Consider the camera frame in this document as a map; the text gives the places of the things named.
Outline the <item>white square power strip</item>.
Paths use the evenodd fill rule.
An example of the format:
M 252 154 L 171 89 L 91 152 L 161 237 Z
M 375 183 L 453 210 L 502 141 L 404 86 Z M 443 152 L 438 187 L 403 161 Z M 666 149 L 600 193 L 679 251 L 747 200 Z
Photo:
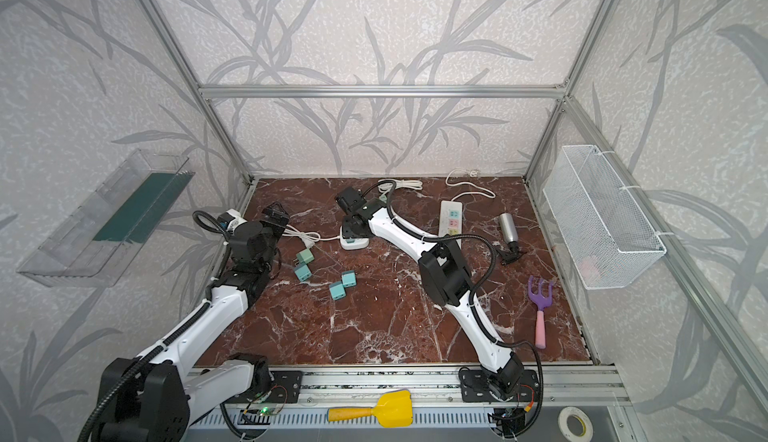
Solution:
M 304 243 L 307 249 L 310 249 L 316 246 L 316 244 L 318 244 L 319 242 L 332 242 L 332 241 L 338 241 L 344 250 L 358 250 L 358 249 L 366 248 L 369 245 L 368 238 L 360 238 L 360 237 L 345 238 L 342 233 L 332 237 L 323 237 L 320 233 L 316 231 L 305 232 L 305 231 L 298 230 L 296 227 L 292 225 L 287 226 L 286 230 L 284 230 L 284 235 L 286 237 L 299 238 Z

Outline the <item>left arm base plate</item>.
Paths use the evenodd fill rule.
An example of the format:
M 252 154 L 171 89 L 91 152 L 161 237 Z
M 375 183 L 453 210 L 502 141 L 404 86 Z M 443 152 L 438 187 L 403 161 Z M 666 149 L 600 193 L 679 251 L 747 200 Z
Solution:
M 303 372 L 300 370 L 271 370 L 271 382 L 265 392 L 250 392 L 236 395 L 228 400 L 230 404 L 296 404 L 302 385 Z

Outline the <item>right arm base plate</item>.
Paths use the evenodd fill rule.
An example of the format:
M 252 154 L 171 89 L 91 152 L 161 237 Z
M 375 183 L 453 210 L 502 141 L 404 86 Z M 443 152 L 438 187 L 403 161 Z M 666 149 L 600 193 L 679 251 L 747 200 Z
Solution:
M 459 386 L 463 402 L 512 402 L 529 404 L 535 399 L 535 389 L 539 387 L 538 374 L 535 370 L 523 371 L 520 382 L 510 395 L 497 396 L 490 388 L 488 376 L 481 369 L 462 366 L 458 370 Z

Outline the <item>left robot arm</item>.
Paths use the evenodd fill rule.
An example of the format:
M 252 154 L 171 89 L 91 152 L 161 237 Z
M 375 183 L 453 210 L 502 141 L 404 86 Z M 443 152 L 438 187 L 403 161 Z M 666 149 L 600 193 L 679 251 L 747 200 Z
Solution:
M 274 202 L 260 220 L 230 209 L 220 216 L 196 210 L 193 219 L 219 234 L 232 266 L 214 280 L 203 301 L 168 334 L 133 358 L 117 358 L 102 373 L 95 408 L 81 441 L 179 441 L 187 429 L 235 396 L 259 399 L 274 385 L 265 357 L 237 355 L 197 377 L 195 363 L 219 335 L 244 315 L 280 266 L 278 241 L 289 215 Z

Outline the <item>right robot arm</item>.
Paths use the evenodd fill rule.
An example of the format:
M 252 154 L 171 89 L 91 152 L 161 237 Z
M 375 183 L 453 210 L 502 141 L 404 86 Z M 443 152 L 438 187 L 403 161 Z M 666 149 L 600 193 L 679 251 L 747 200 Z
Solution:
M 497 264 L 495 247 L 477 234 L 438 236 L 418 228 L 395 212 L 396 191 L 392 179 L 378 181 L 366 190 L 352 186 L 341 190 L 335 200 L 344 212 L 342 237 L 379 237 L 415 260 L 423 290 L 432 302 L 449 310 L 472 343 L 490 392 L 499 401 L 510 399 L 524 372 L 516 349 L 523 345 L 532 352 L 537 349 L 528 341 L 503 341 L 478 302 L 477 293 Z M 471 268 L 458 244 L 462 239 L 488 248 L 489 265 L 477 281 L 472 280 Z

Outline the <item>blue power strip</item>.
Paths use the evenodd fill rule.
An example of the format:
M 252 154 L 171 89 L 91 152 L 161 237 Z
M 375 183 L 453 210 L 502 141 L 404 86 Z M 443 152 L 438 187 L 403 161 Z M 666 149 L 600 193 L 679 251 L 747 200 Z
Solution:
M 380 192 L 379 199 L 386 202 L 392 188 L 421 191 L 423 189 L 423 182 L 419 179 L 380 179 L 377 187 Z

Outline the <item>white long power strip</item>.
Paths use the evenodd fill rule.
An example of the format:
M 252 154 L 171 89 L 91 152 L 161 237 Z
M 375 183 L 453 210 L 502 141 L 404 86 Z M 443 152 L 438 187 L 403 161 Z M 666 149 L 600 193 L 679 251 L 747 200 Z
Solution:
M 462 234 L 463 204 L 454 200 L 442 200 L 439 214 L 439 236 Z

